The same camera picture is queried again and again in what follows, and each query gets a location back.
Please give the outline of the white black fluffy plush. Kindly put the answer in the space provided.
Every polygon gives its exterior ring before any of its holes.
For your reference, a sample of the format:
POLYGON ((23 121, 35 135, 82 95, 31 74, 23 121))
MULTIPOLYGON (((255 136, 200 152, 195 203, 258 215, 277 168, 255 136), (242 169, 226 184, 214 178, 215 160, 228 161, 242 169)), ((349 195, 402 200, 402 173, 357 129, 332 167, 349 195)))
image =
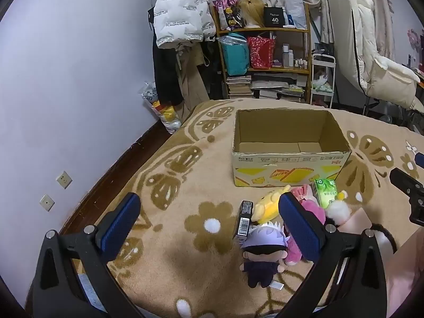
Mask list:
POLYGON ((332 200, 325 209, 326 218, 333 221, 336 226, 342 226, 350 219, 352 214, 352 210, 345 202, 346 198, 347 193, 345 191, 337 193, 335 200, 332 200))

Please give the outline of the yellow dog plush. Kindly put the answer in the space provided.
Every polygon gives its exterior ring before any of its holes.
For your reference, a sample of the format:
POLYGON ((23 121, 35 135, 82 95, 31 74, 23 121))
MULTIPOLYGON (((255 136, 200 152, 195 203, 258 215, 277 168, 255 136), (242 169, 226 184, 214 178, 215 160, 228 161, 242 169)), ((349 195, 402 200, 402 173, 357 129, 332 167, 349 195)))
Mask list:
POLYGON ((283 188, 267 193, 254 205, 251 221, 262 225, 275 219, 279 215, 278 205, 280 196, 289 192, 290 189, 291 186, 286 185, 283 188))

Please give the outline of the black tissue pack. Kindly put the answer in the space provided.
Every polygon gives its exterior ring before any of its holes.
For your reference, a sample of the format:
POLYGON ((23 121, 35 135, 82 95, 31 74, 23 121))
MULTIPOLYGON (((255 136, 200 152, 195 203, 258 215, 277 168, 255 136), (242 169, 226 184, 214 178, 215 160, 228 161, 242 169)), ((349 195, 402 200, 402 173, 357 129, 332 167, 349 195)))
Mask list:
POLYGON ((239 206, 233 232, 233 239, 239 243, 243 243, 249 234, 253 207, 253 202, 248 200, 243 200, 239 206))

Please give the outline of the beige floral blanket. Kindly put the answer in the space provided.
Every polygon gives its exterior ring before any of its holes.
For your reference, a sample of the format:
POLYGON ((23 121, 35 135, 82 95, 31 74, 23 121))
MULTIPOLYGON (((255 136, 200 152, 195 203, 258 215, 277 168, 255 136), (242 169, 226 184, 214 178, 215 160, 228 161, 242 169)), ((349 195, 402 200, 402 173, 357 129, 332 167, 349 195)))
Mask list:
MULTIPOLYGON (((115 261, 112 275, 138 306, 159 317, 260 317, 288 303, 311 265, 299 262, 277 276, 281 290, 250 288, 233 242, 238 208, 258 201, 265 187, 237 187, 231 150, 236 112, 299 108, 281 100, 211 100, 198 105, 183 127, 126 183, 142 209, 115 261)), ((418 180, 413 161, 420 134, 354 113, 333 117, 351 146, 336 184, 352 210, 362 208, 398 245, 416 231, 408 198, 391 185, 397 167, 418 180)))

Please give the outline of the white metal cart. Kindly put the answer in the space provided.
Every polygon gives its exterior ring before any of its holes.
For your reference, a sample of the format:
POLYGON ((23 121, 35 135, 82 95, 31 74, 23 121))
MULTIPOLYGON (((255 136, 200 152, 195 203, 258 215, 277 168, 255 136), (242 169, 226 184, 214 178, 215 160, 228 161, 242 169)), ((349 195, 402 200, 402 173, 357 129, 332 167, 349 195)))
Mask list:
POLYGON ((311 105, 332 108, 335 94, 335 68, 334 56, 316 52, 312 54, 311 105))

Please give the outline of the open cardboard box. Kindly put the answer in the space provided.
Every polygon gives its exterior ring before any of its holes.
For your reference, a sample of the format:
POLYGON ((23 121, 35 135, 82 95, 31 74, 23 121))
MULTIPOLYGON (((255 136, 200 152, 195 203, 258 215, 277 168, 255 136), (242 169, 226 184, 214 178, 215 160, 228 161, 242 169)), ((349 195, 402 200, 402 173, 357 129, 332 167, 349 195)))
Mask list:
POLYGON ((238 187, 299 186, 335 179, 350 155, 350 145, 328 110, 236 112, 232 166, 238 187))

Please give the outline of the white padded chair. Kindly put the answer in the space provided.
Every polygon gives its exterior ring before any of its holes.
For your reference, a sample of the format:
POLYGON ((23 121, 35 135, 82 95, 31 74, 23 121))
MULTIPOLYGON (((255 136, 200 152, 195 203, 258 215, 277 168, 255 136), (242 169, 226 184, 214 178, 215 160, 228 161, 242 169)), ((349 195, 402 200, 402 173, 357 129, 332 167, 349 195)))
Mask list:
POLYGON ((367 98, 423 112, 416 97, 420 78, 377 51, 373 0, 328 0, 341 74, 367 98))

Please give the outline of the plastic bag with toys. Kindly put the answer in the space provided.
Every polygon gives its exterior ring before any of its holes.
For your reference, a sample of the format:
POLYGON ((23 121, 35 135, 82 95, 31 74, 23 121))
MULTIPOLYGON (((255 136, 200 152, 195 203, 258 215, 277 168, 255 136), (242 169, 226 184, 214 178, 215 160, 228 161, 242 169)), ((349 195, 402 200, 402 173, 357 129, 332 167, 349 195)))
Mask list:
POLYGON ((145 82, 139 94, 152 112, 161 120, 169 134, 174 134, 180 127, 181 121, 172 105, 161 103, 154 83, 145 82))

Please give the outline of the stack of books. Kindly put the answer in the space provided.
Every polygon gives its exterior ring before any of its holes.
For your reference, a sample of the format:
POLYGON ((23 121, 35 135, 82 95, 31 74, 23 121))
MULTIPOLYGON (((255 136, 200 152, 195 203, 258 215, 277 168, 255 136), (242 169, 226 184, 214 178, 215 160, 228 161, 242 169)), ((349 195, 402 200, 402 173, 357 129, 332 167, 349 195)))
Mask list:
POLYGON ((246 98, 252 95, 251 91, 251 76, 231 76, 226 79, 228 87, 228 97, 246 98))

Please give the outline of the black box with 40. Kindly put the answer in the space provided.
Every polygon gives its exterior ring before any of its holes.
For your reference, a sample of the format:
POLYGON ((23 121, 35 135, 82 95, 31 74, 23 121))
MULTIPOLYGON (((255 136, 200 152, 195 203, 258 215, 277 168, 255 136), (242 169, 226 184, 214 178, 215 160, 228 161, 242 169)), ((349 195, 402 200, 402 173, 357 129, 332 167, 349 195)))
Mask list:
POLYGON ((264 7, 264 26, 270 28, 283 28, 283 26, 285 26, 283 8, 264 7))

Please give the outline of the teal bag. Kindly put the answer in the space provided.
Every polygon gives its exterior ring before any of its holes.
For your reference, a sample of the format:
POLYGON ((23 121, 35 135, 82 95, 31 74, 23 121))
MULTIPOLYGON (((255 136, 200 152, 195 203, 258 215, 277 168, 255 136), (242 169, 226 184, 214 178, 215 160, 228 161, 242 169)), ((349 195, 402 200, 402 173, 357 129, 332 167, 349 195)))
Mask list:
POLYGON ((249 46, 245 37, 231 32, 218 38, 222 46, 227 73, 243 76, 249 68, 249 46))

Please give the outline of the blonde wig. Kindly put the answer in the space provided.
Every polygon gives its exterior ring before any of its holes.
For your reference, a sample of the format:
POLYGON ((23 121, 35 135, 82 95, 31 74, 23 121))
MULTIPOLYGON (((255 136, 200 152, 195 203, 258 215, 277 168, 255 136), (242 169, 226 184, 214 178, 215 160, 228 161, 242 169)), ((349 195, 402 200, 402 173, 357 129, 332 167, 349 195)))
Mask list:
POLYGON ((264 27, 264 8, 266 4, 262 0, 239 0, 238 5, 245 28, 264 27))

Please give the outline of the beige coat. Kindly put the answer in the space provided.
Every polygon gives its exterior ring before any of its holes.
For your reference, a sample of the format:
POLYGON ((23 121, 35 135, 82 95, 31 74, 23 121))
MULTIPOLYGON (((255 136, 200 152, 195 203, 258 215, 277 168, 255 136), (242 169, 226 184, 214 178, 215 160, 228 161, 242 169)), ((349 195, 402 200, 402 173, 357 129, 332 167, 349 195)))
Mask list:
POLYGON ((198 66, 205 65, 203 51, 199 44, 185 47, 177 53, 178 82, 183 97, 183 106, 189 111, 198 104, 209 100, 206 86, 198 66))

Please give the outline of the wall socket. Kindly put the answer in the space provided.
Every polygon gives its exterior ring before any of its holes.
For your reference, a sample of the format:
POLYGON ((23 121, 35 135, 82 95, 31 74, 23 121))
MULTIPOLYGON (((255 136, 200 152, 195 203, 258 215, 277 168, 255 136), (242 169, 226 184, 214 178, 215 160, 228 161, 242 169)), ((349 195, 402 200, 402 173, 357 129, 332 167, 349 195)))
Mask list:
POLYGON ((56 178, 57 183, 63 188, 63 189, 67 189, 68 186, 71 184, 71 182, 73 181, 72 178, 70 177, 70 175, 66 172, 63 171, 57 178, 56 178))
POLYGON ((46 211, 50 211, 53 207, 53 205, 55 204, 55 201, 48 195, 45 194, 43 195, 43 197, 41 198, 41 200, 39 201, 39 204, 46 210, 46 211))

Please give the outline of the upper wall socket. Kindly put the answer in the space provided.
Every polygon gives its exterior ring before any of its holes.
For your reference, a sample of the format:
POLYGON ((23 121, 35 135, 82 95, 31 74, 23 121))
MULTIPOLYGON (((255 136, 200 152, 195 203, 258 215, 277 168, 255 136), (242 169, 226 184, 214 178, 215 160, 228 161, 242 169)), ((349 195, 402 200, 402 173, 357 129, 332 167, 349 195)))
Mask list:
POLYGON ((72 178, 70 177, 70 175, 66 172, 63 171, 57 178, 56 178, 57 183, 63 188, 63 189, 67 189, 68 186, 71 184, 71 182, 73 181, 72 178))

